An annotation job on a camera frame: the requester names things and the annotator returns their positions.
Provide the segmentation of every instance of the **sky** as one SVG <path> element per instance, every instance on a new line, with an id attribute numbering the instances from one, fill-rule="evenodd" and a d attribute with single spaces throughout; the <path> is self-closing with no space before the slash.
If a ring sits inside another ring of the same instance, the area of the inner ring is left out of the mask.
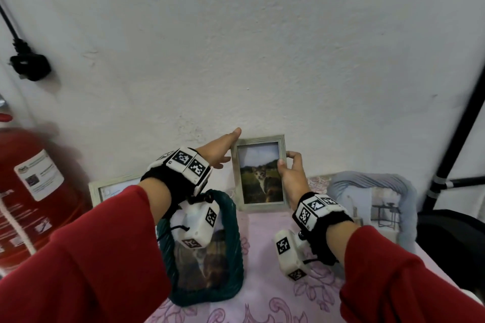
<path id="1" fill-rule="evenodd" d="M 239 165 L 261 166 L 279 158 L 278 142 L 240 146 Z"/>

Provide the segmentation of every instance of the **red sleeve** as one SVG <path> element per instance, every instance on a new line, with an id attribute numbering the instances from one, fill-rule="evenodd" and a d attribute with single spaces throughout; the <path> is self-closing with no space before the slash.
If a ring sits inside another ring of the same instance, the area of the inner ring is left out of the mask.
<path id="1" fill-rule="evenodd" d="M 0 281 L 0 321 L 143 322 L 170 288 L 147 195 L 133 185 Z"/>
<path id="2" fill-rule="evenodd" d="M 482 305 L 372 226 L 364 226 L 350 237 L 345 276 L 341 313 L 350 323 L 485 321 Z"/>

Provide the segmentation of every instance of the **wall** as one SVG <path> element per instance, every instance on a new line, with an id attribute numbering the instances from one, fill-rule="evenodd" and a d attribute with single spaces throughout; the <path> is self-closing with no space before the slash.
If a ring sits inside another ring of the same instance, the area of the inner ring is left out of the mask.
<path id="1" fill-rule="evenodd" d="M 284 133 L 309 175 L 395 172 L 423 191 L 485 56 L 483 0 L 4 1 L 56 75 L 18 81 L 0 23 L 0 92 L 80 184 L 241 126 Z M 484 173 L 484 116 L 453 175 Z M 471 213 L 477 191 L 440 207 Z"/>

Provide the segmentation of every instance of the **fire extinguisher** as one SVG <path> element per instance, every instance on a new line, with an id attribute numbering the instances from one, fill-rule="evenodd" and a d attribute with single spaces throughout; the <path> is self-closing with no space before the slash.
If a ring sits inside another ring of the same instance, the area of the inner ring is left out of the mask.
<path id="1" fill-rule="evenodd" d="M 0 122 L 10 120 L 0 114 Z M 67 184 L 40 140 L 25 129 L 0 128 L 0 274 L 14 270 L 83 211 L 81 193 Z"/>

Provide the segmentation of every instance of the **pink tablecloth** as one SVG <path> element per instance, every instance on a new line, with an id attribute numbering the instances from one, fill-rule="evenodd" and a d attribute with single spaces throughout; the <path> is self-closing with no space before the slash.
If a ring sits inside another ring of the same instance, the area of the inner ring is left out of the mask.
<path id="1" fill-rule="evenodd" d="M 327 181 L 311 178 L 316 192 L 325 192 Z M 312 263 L 312 273 L 297 282 L 279 270 L 272 238 L 280 230 L 296 226 L 289 212 L 238 214 L 246 278 L 236 297 L 220 303 L 197 304 L 188 308 L 166 300 L 147 320 L 149 323 L 312 323 L 344 322 L 340 316 L 338 292 L 343 280 L 330 268 Z M 426 266 L 453 284 L 451 279 L 417 247 Z"/>

